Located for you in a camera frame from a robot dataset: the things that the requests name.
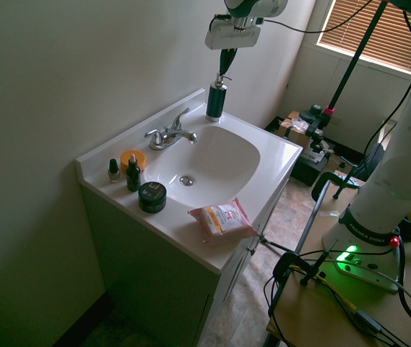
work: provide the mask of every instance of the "drain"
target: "drain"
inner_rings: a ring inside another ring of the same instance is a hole
[[[193,185],[196,182],[190,176],[183,176],[183,177],[180,177],[179,183],[181,183],[182,185],[184,185],[186,187],[190,187],[191,185]]]

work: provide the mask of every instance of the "cabinet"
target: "cabinet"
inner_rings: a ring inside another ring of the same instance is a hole
[[[125,314],[166,346],[195,347],[212,323],[259,238],[244,239],[220,274],[82,187],[107,291]],[[261,233],[282,194],[255,222]]]

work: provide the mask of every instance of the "wall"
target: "wall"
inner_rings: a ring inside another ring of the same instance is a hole
[[[329,2],[316,2],[309,30],[320,29]],[[315,39],[313,34],[306,34],[303,39],[279,108],[284,118],[292,110],[306,110],[314,103],[327,106],[350,63],[349,56],[315,46]],[[335,116],[342,120],[338,125],[331,123],[325,128],[325,136],[362,152],[372,134],[399,103],[410,80],[408,74],[360,60],[335,106]]]
[[[314,0],[280,16],[306,26]],[[208,89],[221,0],[0,1],[0,346],[50,346],[104,292],[73,160]],[[265,25],[225,110],[265,126],[301,35]]]

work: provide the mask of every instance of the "sink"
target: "sink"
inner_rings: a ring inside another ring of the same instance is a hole
[[[238,197],[248,220],[259,229],[279,200],[302,148],[225,112],[218,122],[208,121],[206,98],[207,92],[198,90],[80,156],[76,167],[84,188],[212,272],[220,273],[238,243],[204,245],[188,211]],[[181,119],[182,128],[195,132],[197,142],[180,139],[164,150],[152,150],[144,134],[171,125],[185,108],[191,111]],[[120,158],[126,150],[141,150],[146,155],[142,183],[158,181],[167,188],[166,206],[159,213],[139,208],[138,193],[126,188],[124,174],[116,183],[108,178],[109,160]],[[188,187],[189,180],[194,183]],[[127,238],[133,235],[131,226],[124,232]]]
[[[145,180],[160,182],[171,199],[189,207],[232,200],[255,174],[259,151],[248,140],[220,127],[195,132],[196,143],[181,139],[156,152],[144,172]]]

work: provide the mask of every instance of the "wooden table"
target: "wooden table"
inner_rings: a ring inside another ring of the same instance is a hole
[[[332,195],[337,188],[336,185],[330,184],[303,244],[302,253],[324,249],[321,243],[322,234],[338,221],[338,217],[328,212],[342,213],[358,193],[356,189],[345,189],[339,199],[334,200]],[[404,286],[411,293],[411,243],[406,243],[405,251]],[[317,258],[319,255],[313,254],[309,257]],[[324,263],[321,270],[326,273],[326,279],[347,299],[411,346],[411,319],[402,308],[397,294],[391,294],[382,288],[343,275],[332,263]],[[302,287],[299,283],[301,278],[302,275],[293,273],[283,290],[281,286],[277,293],[279,299],[274,315],[288,341],[297,347],[385,346],[359,333],[324,286],[311,280],[307,287]],[[411,308],[411,299],[408,297],[407,303]],[[272,319],[267,325],[267,331],[279,339],[279,333]],[[274,337],[268,339],[272,342],[268,342],[266,346],[274,346],[274,340],[277,341]]]

